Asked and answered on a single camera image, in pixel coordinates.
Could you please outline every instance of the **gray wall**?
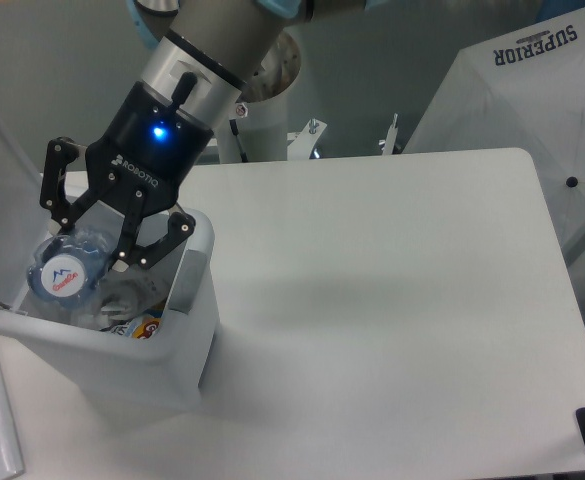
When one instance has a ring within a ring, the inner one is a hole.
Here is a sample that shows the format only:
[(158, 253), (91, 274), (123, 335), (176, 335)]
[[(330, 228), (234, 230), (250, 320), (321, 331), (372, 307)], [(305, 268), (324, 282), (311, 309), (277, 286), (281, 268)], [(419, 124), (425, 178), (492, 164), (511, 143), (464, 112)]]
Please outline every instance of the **gray wall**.
[[(291, 129), (328, 122), (329, 156), (374, 154), (394, 112), (407, 139), (457, 51), (530, 24), (538, 1), (395, 0), (293, 29), (304, 72)], [(0, 115), (35, 163), (48, 140), (96, 140), (149, 52), (124, 0), (0, 3)]]

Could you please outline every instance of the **white table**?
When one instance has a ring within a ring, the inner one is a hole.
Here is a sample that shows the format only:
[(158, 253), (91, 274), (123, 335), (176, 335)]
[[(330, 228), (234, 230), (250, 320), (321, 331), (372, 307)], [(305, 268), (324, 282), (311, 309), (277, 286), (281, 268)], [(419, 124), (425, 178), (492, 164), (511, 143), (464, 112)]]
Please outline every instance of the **white table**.
[(585, 330), (525, 153), (197, 167), (182, 192), (217, 234), (203, 403), (87, 398), (0, 338), (24, 479), (585, 469)]

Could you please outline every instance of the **robotiq logo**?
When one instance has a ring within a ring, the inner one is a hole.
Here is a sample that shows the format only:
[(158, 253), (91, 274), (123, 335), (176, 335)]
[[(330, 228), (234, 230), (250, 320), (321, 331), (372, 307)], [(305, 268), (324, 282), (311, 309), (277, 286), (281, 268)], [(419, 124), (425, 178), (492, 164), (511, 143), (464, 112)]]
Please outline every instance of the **robotiq logo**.
[(117, 155), (116, 158), (114, 160), (112, 160), (110, 163), (116, 167), (125, 168), (127, 171), (131, 172), (133, 175), (136, 175), (141, 180), (144, 180), (149, 185), (152, 185), (152, 187), (154, 187), (154, 188), (159, 186), (159, 181), (156, 178), (152, 177), (152, 175), (150, 175), (149, 173), (144, 172), (143, 170), (141, 170), (139, 167), (137, 167), (133, 163), (130, 163), (127, 160), (123, 159), (123, 157), (121, 155)]
[[(57, 279), (61, 277), (62, 280), (59, 283), (56, 283)], [(72, 272), (71, 270), (66, 270), (62, 268), (61, 270), (54, 271), (54, 277), (52, 279), (52, 290), (58, 292), (59, 290), (67, 287), (70, 283), (76, 280), (79, 277), (79, 274), (76, 272)]]

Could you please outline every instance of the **bottle cap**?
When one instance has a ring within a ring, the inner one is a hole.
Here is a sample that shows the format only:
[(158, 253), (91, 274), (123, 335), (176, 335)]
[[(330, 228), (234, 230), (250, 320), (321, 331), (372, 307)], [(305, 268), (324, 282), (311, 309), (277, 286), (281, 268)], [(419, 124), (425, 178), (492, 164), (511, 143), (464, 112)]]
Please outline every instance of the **bottle cap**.
[(83, 263), (71, 255), (57, 255), (41, 271), (41, 284), (50, 294), (59, 298), (71, 297), (81, 291), (86, 274)]

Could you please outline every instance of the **white trash bin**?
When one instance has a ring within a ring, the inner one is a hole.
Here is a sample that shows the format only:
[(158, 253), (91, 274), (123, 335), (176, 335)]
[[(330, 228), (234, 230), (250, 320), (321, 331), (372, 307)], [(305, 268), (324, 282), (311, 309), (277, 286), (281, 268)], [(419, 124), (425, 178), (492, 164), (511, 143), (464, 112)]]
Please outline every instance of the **white trash bin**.
[[(38, 318), (43, 315), (29, 301), (25, 272), (47, 233), (40, 187), (39, 172), (0, 122), (0, 335), (17, 339), (86, 392), (178, 410), (196, 405), (219, 328), (208, 218), (187, 210), (196, 220), (194, 234), (153, 267), (172, 282), (161, 325), (149, 339), (127, 338)], [(161, 214), (148, 218), (139, 243), (161, 237), (166, 221)], [(103, 207), (88, 212), (85, 222), (116, 230), (121, 219)]]

